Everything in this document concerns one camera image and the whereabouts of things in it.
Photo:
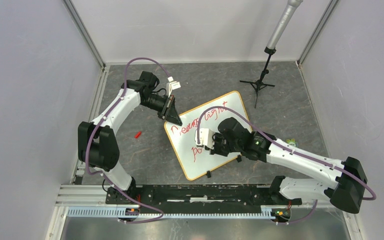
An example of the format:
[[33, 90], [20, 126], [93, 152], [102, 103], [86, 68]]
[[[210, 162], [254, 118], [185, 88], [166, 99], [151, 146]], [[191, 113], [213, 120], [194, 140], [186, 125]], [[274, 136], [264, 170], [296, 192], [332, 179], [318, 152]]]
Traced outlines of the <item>yellow framed whiteboard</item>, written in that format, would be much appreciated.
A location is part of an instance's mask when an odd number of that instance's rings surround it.
[[234, 117], [249, 132], [252, 131], [252, 127], [248, 123], [228, 110], [221, 108], [209, 110], [210, 107], [214, 106], [230, 108], [241, 116], [248, 118], [240, 93], [238, 91], [231, 91], [180, 114], [181, 126], [170, 122], [164, 123], [164, 129], [174, 149], [174, 153], [185, 177], [189, 181], [205, 176], [208, 171], [214, 171], [235, 160], [239, 155], [238, 152], [230, 153], [228, 156], [211, 155], [208, 150], [196, 146], [195, 132], [202, 113], [205, 113], [205, 115], [201, 119], [200, 128], [208, 128], [217, 132], [218, 125], [223, 120]]

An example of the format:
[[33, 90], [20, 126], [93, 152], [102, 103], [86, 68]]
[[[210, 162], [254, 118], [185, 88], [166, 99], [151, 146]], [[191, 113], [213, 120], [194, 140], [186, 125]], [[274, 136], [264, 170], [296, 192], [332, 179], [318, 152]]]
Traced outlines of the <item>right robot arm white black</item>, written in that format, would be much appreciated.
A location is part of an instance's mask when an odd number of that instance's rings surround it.
[[211, 155], [227, 157], [238, 153], [249, 160], [283, 166], [307, 176], [276, 176], [268, 191], [275, 204], [322, 200], [347, 213], [360, 212], [368, 179], [361, 162], [354, 157], [333, 159], [292, 147], [266, 132], [249, 131], [234, 117], [224, 119], [216, 131], [200, 128], [195, 142]]

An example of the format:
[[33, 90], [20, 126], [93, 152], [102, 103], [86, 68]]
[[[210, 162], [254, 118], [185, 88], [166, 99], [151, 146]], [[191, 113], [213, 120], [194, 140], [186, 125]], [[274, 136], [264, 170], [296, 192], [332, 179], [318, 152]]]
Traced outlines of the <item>red marker cap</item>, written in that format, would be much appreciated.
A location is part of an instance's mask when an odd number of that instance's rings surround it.
[[137, 139], [137, 138], [139, 138], [141, 135], [142, 135], [142, 132], [139, 131], [139, 132], [137, 132], [137, 134], [134, 136], [134, 138]]

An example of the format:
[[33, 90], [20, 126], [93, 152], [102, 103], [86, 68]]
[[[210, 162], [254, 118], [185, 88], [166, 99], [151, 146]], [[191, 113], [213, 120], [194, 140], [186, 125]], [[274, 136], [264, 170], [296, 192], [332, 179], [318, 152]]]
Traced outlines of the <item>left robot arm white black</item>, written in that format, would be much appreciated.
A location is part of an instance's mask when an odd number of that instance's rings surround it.
[[78, 158], [88, 175], [101, 175], [125, 204], [137, 198], [136, 181], [119, 162], [120, 150], [116, 134], [127, 116], [142, 105], [156, 111], [157, 117], [182, 126], [175, 106], [175, 96], [159, 95], [160, 80], [152, 72], [143, 71], [137, 80], [126, 80], [115, 99], [91, 122], [83, 121], [77, 129]]

